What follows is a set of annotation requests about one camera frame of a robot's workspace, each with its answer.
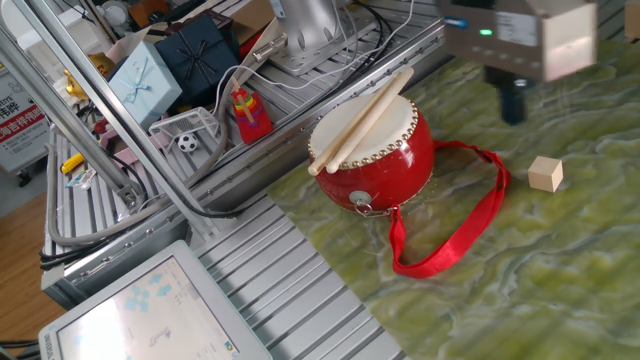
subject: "tablet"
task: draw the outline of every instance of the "tablet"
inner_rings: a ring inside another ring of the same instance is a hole
[[[45,360],[267,360],[271,355],[183,241],[40,331]]]

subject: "white cable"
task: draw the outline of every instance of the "white cable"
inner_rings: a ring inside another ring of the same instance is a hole
[[[333,12],[336,14],[336,20],[338,22],[338,28],[340,29],[340,32],[342,33],[342,36],[344,36],[344,51],[346,51],[347,55],[349,55],[349,37],[347,36],[347,33],[344,32],[344,29],[342,28],[342,21],[340,19],[340,14],[338,13],[338,5],[336,5],[336,0],[331,0],[331,3],[333,5]],[[351,25],[353,26],[353,31],[354,32],[357,31],[356,30],[356,26],[355,26],[355,22],[351,18],[351,14],[349,14],[349,12],[347,11],[347,6],[345,5],[343,8],[344,8],[344,11],[349,16],[349,18],[351,19]],[[356,41],[356,48],[353,51],[353,57],[351,58],[351,62],[352,63],[355,60],[357,54],[358,54],[358,42]]]
[[[355,62],[357,62],[358,60],[360,60],[360,59],[364,58],[365,56],[368,56],[369,54],[372,54],[372,53],[374,53],[374,52],[376,52],[376,51],[378,51],[378,50],[384,49],[384,47],[385,47],[385,46],[387,46],[387,43],[388,43],[389,41],[391,41],[391,39],[393,39],[393,37],[398,33],[398,31],[400,31],[400,29],[402,29],[403,27],[405,27],[405,26],[409,23],[409,21],[411,21],[411,18],[413,17],[413,4],[414,4],[414,2],[415,2],[415,0],[411,0],[411,6],[410,6],[410,8],[409,8],[409,17],[407,18],[407,20],[406,20],[402,25],[400,25],[400,27],[398,27],[397,29],[395,29],[395,30],[391,33],[391,35],[389,35],[389,38],[387,38],[387,40],[386,40],[382,45],[380,45],[380,47],[378,47],[378,48],[376,48],[376,49],[373,49],[373,50],[370,50],[370,51],[367,51],[366,53],[364,53],[364,54],[362,54],[362,55],[358,56],[357,58],[355,58],[352,62],[350,62],[350,63],[349,63],[349,64],[347,64],[346,66],[341,67],[340,69],[333,70],[333,71],[330,71],[330,72],[328,72],[328,73],[322,74],[322,75],[320,75],[320,76],[318,76],[318,77],[316,77],[316,78],[313,78],[313,79],[311,79],[311,81],[309,81],[308,83],[306,83],[306,84],[304,84],[304,85],[301,85],[301,86],[290,86],[290,85],[287,85],[287,84],[282,84],[282,83],[278,83],[278,82],[273,82],[273,81],[270,81],[270,80],[265,79],[264,77],[262,77],[262,75],[258,74],[255,70],[250,69],[250,68],[248,68],[248,67],[246,67],[246,66],[244,66],[244,65],[234,65],[234,66],[230,67],[229,69],[227,69],[227,71],[225,71],[224,75],[222,76],[222,81],[220,81],[220,82],[218,83],[218,88],[216,89],[216,106],[215,106],[215,108],[213,109],[212,114],[216,114],[216,113],[218,112],[218,108],[219,108],[219,106],[220,106],[220,85],[222,85],[222,82],[224,81],[224,79],[226,79],[227,75],[229,75],[229,72],[230,72],[231,70],[235,70],[235,69],[245,69],[245,70],[247,70],[247,71],[249,71],[249,72],[253,73],[253,75],[257,76],[260,80],[262,80],[262,81],[266,82],[266,83],[267,83],[267,84],[269,84],[269,85],[273,85],[273,86],[281,86],[281,87],[284,87],[284,88],[287,88],[287,89],[291,89],[291,90],[300,90],[300,89],[304,89],[305,87],[307,87],[307,86],[311,85],[313,82],[315,82],[315,81],[317,81],[317,80],[319,80],[319,79],[322,79],[322,78],[324,78],[324,77],[326,77],[326,76],[333,75],[333,74],[335,74],[335,73],[338,73],[338,72],[340,72],[340,71],[343,71],[343,70],[345,70],[345,69],[348,69],[349,67],[351,67],[351,65],[353,65],[353,64],[354,64]]]

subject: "yellow clip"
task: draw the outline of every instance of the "yellow clip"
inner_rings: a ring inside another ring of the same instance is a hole
[[[62,164],[62,166],[60,167],[60,171],[62,171],[63,174],[66,174],[69,171],[75,169],[78,165],[82,164],[83,161],[84,156],[82,156],[82,154],[80,153],[77,153],[68,158],[67,161]]]

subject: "soccer ball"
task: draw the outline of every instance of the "soccer ball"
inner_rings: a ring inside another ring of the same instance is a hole
[[[180,135],[178,138],[178,147],[184,152],[192,152],[198,148],[198,139],[193,134]]]

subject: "toy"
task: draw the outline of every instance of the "toy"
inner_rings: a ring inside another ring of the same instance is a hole
[[[109,72],[116,67],[116,64],[104,53],[90,54],[87,56],[89,57],[93,65],[95,65],[96,68],[100,71],[100,74],[102,74],[102,76],[106,77],[107,74],[109,74]],[[78,82],[73,78],[73,76],[71,76],[71,73],[68,70],[64,70],[64,74],[67,75],[67,81],[69,84],[67,86],[67,92],[69,93],[69,95],[75,96],[82,100],[89,100],[89,96],[84,92],[84,90],[82,90],[80,85],[78,85]]]
[[[556,192],[562,177],[562,160],[538,156],[529,168],[529,186],[533,189]]]
[[[245,144],[250,144],[273,131],[273,125],[262,100],[257,93],[249,95],[232,77],[234,109],[240,136]]]
[[[84,156],[82,156],[82,154],[77,153],[75,155],[73,155],[72,157],[68,158],[60,167],[60,171],[63,174],[68,173],[69,171],[75,169],[76,167],[78,167],[78,165],[82,164],[84,162]]]
[[[193,134],[180,135],[180,138],[178,138],[178,147],[183,152],[192,152],[198,148],[198,139]]]
[[[201,130],[205,130],[214,142],[219,144],[218,126],[218,121],[210,112],[202,107],[197,107],[156,122],[151,125],[149,132],[151,133],[151,138],[160,144],[165,154],[168,154],[173,147],[173,143],[177,143],[183,134],[199,133],[201,136],[206,136],[203,132],[200,132]]]

